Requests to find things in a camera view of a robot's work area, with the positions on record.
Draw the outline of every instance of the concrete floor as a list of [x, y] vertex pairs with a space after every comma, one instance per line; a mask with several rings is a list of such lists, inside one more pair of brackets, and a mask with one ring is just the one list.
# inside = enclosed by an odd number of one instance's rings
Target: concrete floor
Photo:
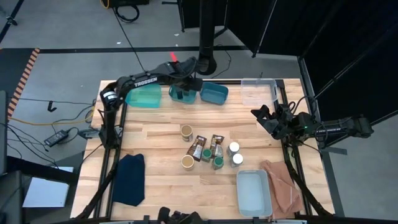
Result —
[[[0, 1], [0, 4], [12, 9], [16, 0]], [[141, 16], [138, 21], [123, 24], [133, 46], [198, 46], [197, 29], [181, 33], [176, 6], [165, 6], [160, 4], [160, 0], [151, 0], [148, 6], [139, 8]], [[19, 26], [10, 28], [0, 47], [128, 47], [112, 11], [103, 9], [98, 0], [29, 0], [23, 3], [16, 19]], [[242, 45], [229, 31], [218, 37], [215, 44]], [[175, 54], [183, 60], [189, 56], [197, 56], [198, 52]], [[229, 51], [229, 54], [232, 57], [231, 68], [219, 78], [258, 77], [261, 72], [264, 78], [301, 77], [295, 57], [267, 55], [251, 58], [251, 53], [243, 50]], [[167, 52], [139, 53], [139, 57], [147, 69], [170, 60]], [[218, 62], [218, 70], [215, 73], [218, 73], [226, 68], [228, 56], [224, 51], [217, 51], [215, 58]], [[98, 93], [100, 80], [112, 80], [140, 71], [133, 53], [40, 54], [22, 97], [90, 103]], [[56, 104], [56, 107], [57, 111], [49, 113], [46, 103], [21, 100], [13, 117], [36, 123], [52, 122], [60, 118], [72, 118], [84, 106]], [[50, 127], [28, 126], [13, 121], [11, 124], [33, 134], [39, 140], [53, 134]], [[398, 219], [398, 206], [394, 203], [398, 200], [394, 191], [397, 181], [392, 173], [398, 168], [395, 162], [396, 147], [393, 143], [397, 125], [398, 117], [391, 118], [375, 126], [376, 133], [369, 139], [349, 138], [335, 145], [348, 150], [348, 156], [331, 155], [347, 217]], [[77, 127], [83, 129], [87, 124], [79, 124]], [[57, 129], [66, 128], [70, 126], [57, 126]], [[66, 145], [54, 146], [47, 154], [59, 161], [83, 151], [85, 143], [81, 138], [76, 138]], [[18, 142], [10, 144], [22, 149], [24, 159], [47, 164], [29, 151], [23, 150]], [[43, 223], [54, 218], [65, 220], [69, 213], [70, 207], [67, 207], [62, 212], [50, 212], [40, 218], [32, 218], [31, 223]]]

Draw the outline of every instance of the blue plastic container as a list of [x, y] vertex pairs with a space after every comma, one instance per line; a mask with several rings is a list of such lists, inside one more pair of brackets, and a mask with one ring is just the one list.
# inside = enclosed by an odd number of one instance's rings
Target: blue plastic container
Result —
[[201, 100], [214, 103], [217, 105], [223, 105], [228, 97], [228, 88], [222, 85], [214, 83], [203, 83], [200, 92]]
[[126, 103], [133, 107], [159, 108], [162, 99], [162, 89], [158, 84], [149, 84], [131, 90], [126, 97]]
[[[178, 95], [177, 95], [178, 91], [182, 91], [181, 99], [178, 98]], [[181, 102], [181, 103], [187, 103], [187, 104], [193, 104], [195, 102], [197, 92], [194, 90], [183, 91], [181, 88], [179, 88], [175, 85], [171, 85], [170, 89], [169, 89], [169, 95], [174, 101]]]

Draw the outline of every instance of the wooden tabletop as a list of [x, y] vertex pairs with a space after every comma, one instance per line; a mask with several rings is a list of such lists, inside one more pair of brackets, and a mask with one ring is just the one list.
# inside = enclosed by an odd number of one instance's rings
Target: wooden tabletop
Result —
[[[109, 82], [113, 81], [102, 81], [100, 90]], [[297, 102], [303, 97], [299, 79], [285, 79], [284, 82], [289, 101]], [[261, 161], [283, 161], [284, 157], [280, 141], [274, 140], [250, 113], [251, 109], [258, 108], [242, 104], [241, 86], [226, 86], [229, 95], [223, 106], [205, 103], [198, 95], [193, 105], [175, 102], [169, 97], [169, 88], [163, 86], [160, 108], [128, 108], [120, 158], [126, 154], [144, 155], [145, 200], [137, 207], [114, 202], [112, 220], [142, 220], [144, 215], [150, 215], [150, 219], [154, 220], [162, 206], [183, 213], [196, 211], [202, 218], [244, 218], [238, 210], [237, 171], [259, 169]], [[96, 109], [103, 109], [99, 97]], [[300, 103], [297, 111], [307, 111], [305, 101]], [[100, 115], [96, 112], [92, 126], [98, 128], [101, 122]], [[181, 138], [180, 126], [183, 124], [193, 127], [194, 137], [206, 137], [206, 147], [210, 146], [213, 134], [225, 137], [222, 143], [225, 159], [222, 169], [213, 170], [211, 164], [203, 161], [195, 162], [191, 171], [182, 168], [180, 160], [192, 145], [192, 142], [185, 142]], [[243, 165], [234, 169], [229, 166], [229, 158], [225, 153], [227, 145], [233, 141], [241, 146], [240, 153], [244, 158]], [[306, 143], [317, 147], [313, 139]], [[99, 139], [88, 140], [85, 156], [100, 144]], [[299, 147], [299, 151], [307, 187], [323, 207], [333, 213], [319, 153], [306, 146]], [[101, 147], [82, 165], [71, 217], [77, 216], [97, 191], [103, 155], [104, 149]], [[108, 191], [103, 197], [102, 216], [105, 215], [107, 196]]]

